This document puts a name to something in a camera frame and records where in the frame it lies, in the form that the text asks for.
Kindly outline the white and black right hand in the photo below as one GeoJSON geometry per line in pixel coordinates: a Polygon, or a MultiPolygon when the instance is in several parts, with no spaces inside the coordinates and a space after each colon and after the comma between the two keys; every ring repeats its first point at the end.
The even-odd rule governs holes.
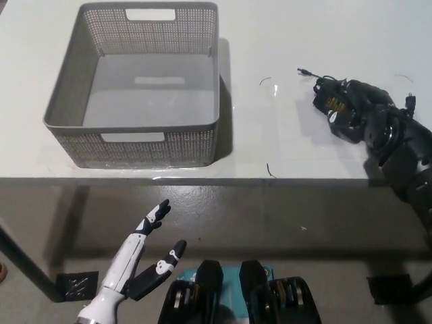
{"type": "Polygon", "coordinates": [[[329,114],[331,132],[352,144],[363,141],[371,152],[379,155],[391,137],[392,98],[387,91],[358,80],[341,82],[339,90],[346,108],[329,114]]]}

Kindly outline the white and black left hand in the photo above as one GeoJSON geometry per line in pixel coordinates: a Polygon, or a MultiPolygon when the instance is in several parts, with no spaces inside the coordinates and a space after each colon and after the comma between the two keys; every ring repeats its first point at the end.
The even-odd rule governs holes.
{"type": "Polygon", "coordinates": [[[162,259],[139,275],[136,268],[144,253],[146,239],[161,227],[162,219],[170,210],[169,200],[163,200],[123,241],[96,296],[78,313],[77,323],[117,323],[117,311],[123,301],[139,301],[169,278],[185,252],[185,240],[179,240],[162,259]]]}

